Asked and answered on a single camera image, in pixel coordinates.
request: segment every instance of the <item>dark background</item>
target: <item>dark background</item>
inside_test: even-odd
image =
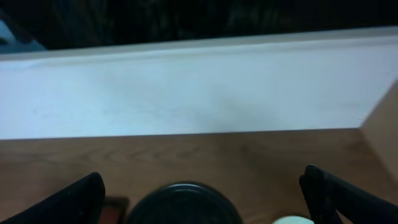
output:
[[[394,1],[0,0],[48,49],[398,25]]]

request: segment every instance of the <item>black object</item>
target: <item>black object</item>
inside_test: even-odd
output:
[[[231,202],[209,186],[172,184],[141,200],[127,224],[242,224]]]
[[[300,177],[311,219],[315,224],[343,223],[336,211],[357,223],[398,223],[398,207],[381,200],[316,166]]]
[[[102,178],[92,173],[1,224],[96,224],[104,197]]]

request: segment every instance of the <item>white wall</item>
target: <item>white wall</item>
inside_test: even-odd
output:
[[[0,139],[356,128],[397,72],[397,28],[6,55]]]

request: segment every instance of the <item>brown object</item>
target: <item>brown object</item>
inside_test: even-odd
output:
[[[361,127],[370,145],[398,180],[398,81]]]
[[[98,224],[118,224],[121,211],[118,207],[105,206],[102,208]]]
[[[0,220],[90,172],[130,209],[156,188],[181,180],[227,196],[245,223],[308,216],[299,176],[315,164],[398,202],[395,183],[357,129],[0,141]]]

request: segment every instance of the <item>wooden surface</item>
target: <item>wooden surface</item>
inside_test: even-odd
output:
[[[398,180],[398,81],[361,126],[366,139]]]
[[[179,136],[0,141],[0,220],[90,172],[131,207],[161,185],[206,183],[225,194],[245,223],[307,215],[299,175],[308,164],[390,202],[395,183],[357,129]]]

